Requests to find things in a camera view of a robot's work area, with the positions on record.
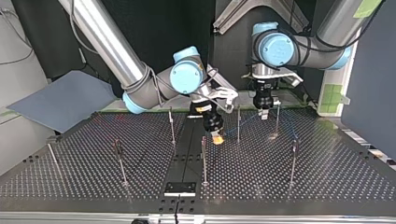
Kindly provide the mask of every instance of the metal frame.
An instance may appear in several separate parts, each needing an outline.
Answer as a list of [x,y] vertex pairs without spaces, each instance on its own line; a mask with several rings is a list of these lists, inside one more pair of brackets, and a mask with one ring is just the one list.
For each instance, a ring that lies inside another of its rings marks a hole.
[[[290,19],[292,8],[292,0],[233,0],[221,13],[221,15],[213,23],[215,33],[224,35],[237,21],[239,21],[245,14],[247,14],[254,7],[270,7],[272,8],[283,20]],[[292,28],[300,33],[309,21],[295,5],[293,12]]]

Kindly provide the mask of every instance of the green tape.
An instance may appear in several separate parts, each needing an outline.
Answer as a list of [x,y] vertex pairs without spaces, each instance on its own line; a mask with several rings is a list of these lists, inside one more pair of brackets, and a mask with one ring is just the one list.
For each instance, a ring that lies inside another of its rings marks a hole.
[[4,113],[1,113],[0,117],[5,117],[7,115],[18,115],[18,113],[15,112],[15,111],[7,111],[7,112],[4,112]]
[[369,17],[376,9],[376,7],[378,7],[381,1],[382,0],[363,0],[358,10],[356,10],[355,15],[353,15],[353,18]]
[[342,85],[326,84],[320,104],[320,113],[336,113],[337,107],[341,103]]

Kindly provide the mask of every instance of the gray panel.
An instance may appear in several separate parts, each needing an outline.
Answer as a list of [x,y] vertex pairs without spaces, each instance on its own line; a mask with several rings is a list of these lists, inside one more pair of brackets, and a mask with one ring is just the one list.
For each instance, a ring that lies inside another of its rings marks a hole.
[[389,157],[396,158],[396,1],[387,1],[359,41],[342,122]]
[[115,98],[109,84],[83,72],[72,71],[7,108],[64,133]]

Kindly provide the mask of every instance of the metal pin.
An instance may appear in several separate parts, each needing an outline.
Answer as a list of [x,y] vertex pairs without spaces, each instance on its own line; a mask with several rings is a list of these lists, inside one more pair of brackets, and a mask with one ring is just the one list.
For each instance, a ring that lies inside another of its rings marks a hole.
[[121,142],[120,142],[120,139],[118,139],[118,138],[114,142],[114,152],[115,152],[116,157],[117,157],[117,159],[119,160],[119,163],[120,163],[120,168],[121,168],[122,177],[123,177],[123,185],[124,186],[129,186],[128,180],[126,179],[125,168],[124,168],[123,163],[122,163],[123,151],[122,151],[122,147],[121,147]]
[[290,176],[290,188],[294,186],[294,171],[295,171],[295,165],[296,165],[296,160],[297,160],[297,152],[299,150],[299,139],[294,138],[293,140],[293,146],[292,146],[292,150],[293,150],[293,164],[291,166],[291,176]]
[[276,134],[277,134],[277,130],[279,128],[279,115],[280,115],[280,102],[277,105],[277,111],[276,111]]
[[238,143],[240,141],[240,131],[241,131],[241,106],[238,106]]
[[277,100],[274,102],[274,105],[277,105],[277,111],[276,111],[276,126],[275,126],[275,132],[270,135],[270,139],[276,139],[278,136],[278,131],[279,131],[279,120],[280,120],[280,101]]
[[207,176],[206,176],[206,138],[202,137],[202,159],[204,162],[204,186],[207,186],[209,183],[207,182]]
[[122,176],[123,176],[123,179],[124,179],[123,184],[124,184],[124,186],[128,186],[129,183],[128,183],[128,180],[126,180],[126,175],[125,175],[125,170],[124,170],[124,167],[123,167],[123,164],[122,164],[122,160],[120,160],[120,167],[121,167]]
[[52,145],[50,143],[48,143],[47,146],[49,147],[49,152],[50,152],[50,155],[52,156],[53,160],[55,161],[56,164],[58,164],[58,160],[55,157],[55,153],[53,153]]
[[174,126],[173,126],[173,118],[172,118],[172,107],[169,108],[169,122],[171,123],[172,144],[174,145],[176,143],[176,140],[175,140],[175,129],[174,129]]

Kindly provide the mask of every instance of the vertical post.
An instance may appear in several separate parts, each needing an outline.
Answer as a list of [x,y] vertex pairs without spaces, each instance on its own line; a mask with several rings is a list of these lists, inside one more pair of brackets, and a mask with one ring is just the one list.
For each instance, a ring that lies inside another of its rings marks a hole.
[[53,161],[55,161],[55,163],[58,164],[58,160],[55,157],[55,153],[53,153],[52,145],[50,143],[48,143],[47,146],[49,147],[49,152],[50,152],[50,155],[51,155]]
[[276,130],[275,130],[276,134],[279,129],[279,115],[280,115],[280,102],[277,105],[277,111],[276,111]]
[[123,149],[121,147],[121,142],[119,138],[116,138],[114,141],[114,153],[116,154],[116,158],[118,159],[119,163],[120,163],[120,169],[122,172],[122,185],[127,187],[129,186],[128,180],[126,179],[126,174],[125,174],[125,168],[123,166],[122,163],[122,155],[123,155]]
[[240,142],[240,132],[241,132],[241,105],[238,106],[238,140],[237,142]]
[[204,162],[204,186],[207,186],[209,183],[207,182],[207,176],[206,176],[206,138],[202,137],[202,159]]
[[171,123],[171,130],[172,130],[172,144],[176,144],[175,140],[175,129],[173,126],[173,118],[172,118],[172,106],[169,108],[169,122]]

